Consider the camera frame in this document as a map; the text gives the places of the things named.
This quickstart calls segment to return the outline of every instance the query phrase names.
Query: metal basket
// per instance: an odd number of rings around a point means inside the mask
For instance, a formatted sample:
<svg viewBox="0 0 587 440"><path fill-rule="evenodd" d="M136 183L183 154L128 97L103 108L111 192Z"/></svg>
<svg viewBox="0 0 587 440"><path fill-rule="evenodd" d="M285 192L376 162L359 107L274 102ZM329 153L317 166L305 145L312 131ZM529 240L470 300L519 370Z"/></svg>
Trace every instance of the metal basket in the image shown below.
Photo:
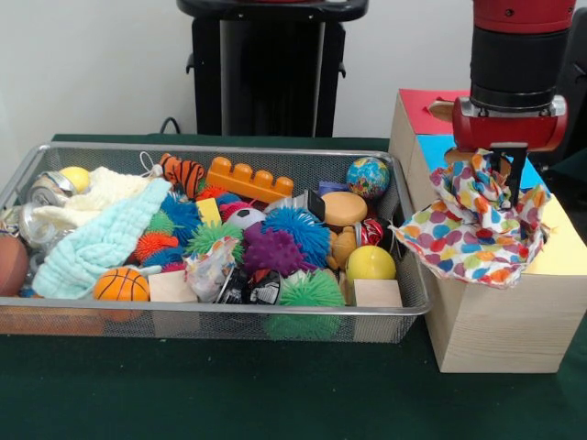
<svg viewBox="0 0 587 440"><path fill-rule="evenodd" d="M59 142L28 154L0 193L0 206L23 204L28 188L43 171L76 165L88 170L105 166L113 171L140 174L144 170L138 155L143 150L154 160L170 152L205 166L222 155L233 163L248 163L254 170L290 177L297 193L316 188L323 180L343 182L353 160L371 156L383 160L392 176L390 188L379 202L379 215L398 224L413 213L399 162L381 152ZM423 268L415 255L403 252L396 244L391 252L397 265L403 308L0 298L0 333L398 343L417 316L430 309L431 301Z"/></svg>

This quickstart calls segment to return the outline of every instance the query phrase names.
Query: green table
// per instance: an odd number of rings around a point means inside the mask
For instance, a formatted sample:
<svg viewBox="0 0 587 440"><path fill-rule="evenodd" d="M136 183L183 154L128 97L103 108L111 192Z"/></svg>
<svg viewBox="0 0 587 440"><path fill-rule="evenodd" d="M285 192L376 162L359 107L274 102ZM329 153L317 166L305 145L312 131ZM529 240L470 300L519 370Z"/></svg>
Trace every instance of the green table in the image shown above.
<svg viewBox="0 0 587 440"><path fill-rule="evenodd" d="M336 149L386 149L387 143L280 142ZM585 322L558 375L442 375L423 319L398 346L1 336L0 362L6 439L587 438Z"/></svg>

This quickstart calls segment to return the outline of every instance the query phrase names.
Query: polka dot cloth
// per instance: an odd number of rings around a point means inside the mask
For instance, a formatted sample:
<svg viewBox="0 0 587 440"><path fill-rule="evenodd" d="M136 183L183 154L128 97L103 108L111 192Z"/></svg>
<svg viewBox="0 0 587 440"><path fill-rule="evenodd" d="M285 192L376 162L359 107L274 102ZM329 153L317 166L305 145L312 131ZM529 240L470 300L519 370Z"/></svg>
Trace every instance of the polka dot cloth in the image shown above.
<svg viewBox="0 0 587 440"><path fill-rule="evenodd" d="M538 185L512 207L490 157L480 149L471 162L433 172L430 180L440 198L393 231L439 278L508 288L547 239L540 220L549 194Z"/></svg>

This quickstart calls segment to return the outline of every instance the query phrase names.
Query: yellow ball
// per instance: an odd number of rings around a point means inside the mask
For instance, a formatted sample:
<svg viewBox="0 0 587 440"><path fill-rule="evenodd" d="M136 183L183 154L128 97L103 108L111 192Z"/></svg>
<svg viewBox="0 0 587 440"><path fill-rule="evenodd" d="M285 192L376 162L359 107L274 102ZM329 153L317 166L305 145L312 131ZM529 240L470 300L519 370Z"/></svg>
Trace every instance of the yellow ball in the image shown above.
<svg viewBox="0 0 587 440"><path fill-rule="evenodd" d="M59 173L72 183L79 194L90 186L90 173L81 167L67 167Z"/></svg>
<svg viewBox="0 0 587 440"><path fill-rule="evenodd" d="M393 280L395 263L380 247L363 246L354 250L347 261L347 280Z"/></svg>

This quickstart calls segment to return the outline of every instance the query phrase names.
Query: black cable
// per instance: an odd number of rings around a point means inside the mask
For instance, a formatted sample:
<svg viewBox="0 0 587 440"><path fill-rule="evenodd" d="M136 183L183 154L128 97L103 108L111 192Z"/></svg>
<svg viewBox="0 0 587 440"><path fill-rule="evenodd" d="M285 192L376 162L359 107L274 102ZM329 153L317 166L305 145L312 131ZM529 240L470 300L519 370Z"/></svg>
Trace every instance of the black cable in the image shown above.
<svg viewBox="0 0 587 440"><path fill-rule="evenodd" d="M172 123L173 126L175 127L175 133L177 133L178 135L182 134L182 130L180 129L180 125L177 123L177 121L175 120L174 117L169 116L167 119L165 119L163 121L163 125L161 126L161 129L159 130L160 133L165 133L165 130L167 129L167 126L169 125L169 123Z"/></svg>

